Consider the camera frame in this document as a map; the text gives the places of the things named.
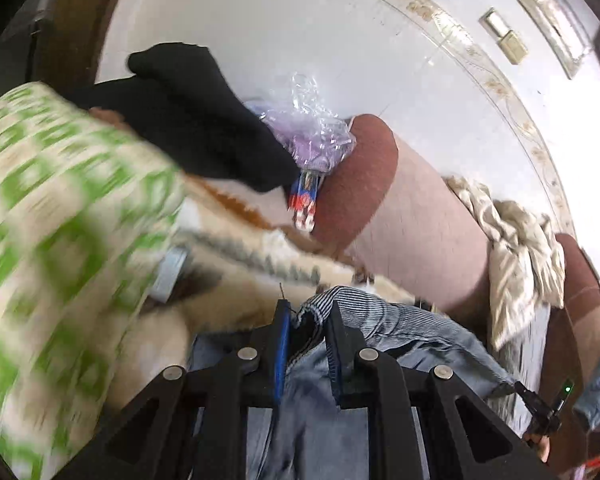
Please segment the green white patterned blanket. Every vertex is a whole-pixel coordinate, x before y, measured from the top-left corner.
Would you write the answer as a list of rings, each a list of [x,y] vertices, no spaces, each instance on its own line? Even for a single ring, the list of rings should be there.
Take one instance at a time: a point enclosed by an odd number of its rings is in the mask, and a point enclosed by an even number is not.
[[[183,185],[46,84],[0,97],[0,454],[17,478],[53,477],[94,434]]]

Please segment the cream crumpled cloth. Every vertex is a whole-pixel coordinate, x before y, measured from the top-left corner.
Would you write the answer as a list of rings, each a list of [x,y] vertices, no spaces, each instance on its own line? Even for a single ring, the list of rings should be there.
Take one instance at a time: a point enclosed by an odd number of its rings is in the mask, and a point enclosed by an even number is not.
[[[498,351],[531,325],[539,308],[565,307],[564,248],[546,214],[496,200],[477,181],[452,176],[445,183],[491,243],[490,343]]]

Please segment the leaf pattern fleece blanket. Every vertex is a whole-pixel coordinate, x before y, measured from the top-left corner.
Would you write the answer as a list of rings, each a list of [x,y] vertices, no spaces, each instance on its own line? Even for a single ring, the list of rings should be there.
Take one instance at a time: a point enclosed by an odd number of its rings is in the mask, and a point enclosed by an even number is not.
[[[204,180],[174,179],[164,206],[110,232],[107,261],[117,283],[108,297],[129,315],[96,332],[114,349],[102,394],[110,410],[165,367],[185,364],[198,336],[270,324],[282,289],[299,304],[335,285],[385,299],[410,296],[290,226],[270,226]]]

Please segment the clear plastic bag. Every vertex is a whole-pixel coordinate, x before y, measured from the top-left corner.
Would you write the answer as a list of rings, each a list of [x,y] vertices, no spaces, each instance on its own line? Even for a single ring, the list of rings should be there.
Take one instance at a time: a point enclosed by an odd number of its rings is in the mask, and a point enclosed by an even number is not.
[[[330,174],[355,149],[349,124],[325,105],[313,77],[293,73],[244,105],[272,130],[301,170]]]

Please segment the black garment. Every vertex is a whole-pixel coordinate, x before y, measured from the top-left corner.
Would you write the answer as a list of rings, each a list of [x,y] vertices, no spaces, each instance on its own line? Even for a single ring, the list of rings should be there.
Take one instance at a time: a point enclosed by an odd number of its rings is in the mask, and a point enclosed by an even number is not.
[[[208,48],[156,44],[130,54],[128,69],[131,77],[76,90],[68,100],[120,114],[194,176],[237,180],[259,193],[299,177],[291,154],[234,95]]]

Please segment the red blue snack packet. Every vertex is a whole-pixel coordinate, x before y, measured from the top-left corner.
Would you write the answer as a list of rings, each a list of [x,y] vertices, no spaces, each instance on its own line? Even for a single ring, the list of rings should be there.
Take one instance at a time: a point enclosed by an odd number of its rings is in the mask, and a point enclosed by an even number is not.
[[[288,195],[288,210],[294,227],[311,233],[315,226],[317,194],[324,181],[324,174],[302,169],[299,177],[291,185]]]

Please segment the blue denim pants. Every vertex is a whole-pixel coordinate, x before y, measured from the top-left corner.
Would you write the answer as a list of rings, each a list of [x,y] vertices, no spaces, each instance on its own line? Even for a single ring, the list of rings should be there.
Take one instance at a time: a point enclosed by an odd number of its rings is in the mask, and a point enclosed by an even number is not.
[[[324,324],[361,332],[353,406],[332,395]],[[284,393],[271,325],[200,335],[187,383],[187,479],[513,479],[543,467],[484,404],[514,382],[450,318],[336,286],[292,312]]]

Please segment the framed wall plaque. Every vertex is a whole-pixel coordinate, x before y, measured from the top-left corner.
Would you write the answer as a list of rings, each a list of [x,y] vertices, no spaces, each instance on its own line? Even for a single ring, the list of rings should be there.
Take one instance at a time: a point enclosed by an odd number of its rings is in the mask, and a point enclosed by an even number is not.
[[[567,0],[518,0],[558,58],[569,79],[592,50],[590,36]]]

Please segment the wall switch plate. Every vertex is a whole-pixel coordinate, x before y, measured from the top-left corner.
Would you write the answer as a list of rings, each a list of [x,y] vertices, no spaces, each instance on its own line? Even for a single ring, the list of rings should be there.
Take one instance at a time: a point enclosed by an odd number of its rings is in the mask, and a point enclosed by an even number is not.
[[[527,57],[528,48],[497,10],[487,10],[479,23],[513,65],[519,65]]]

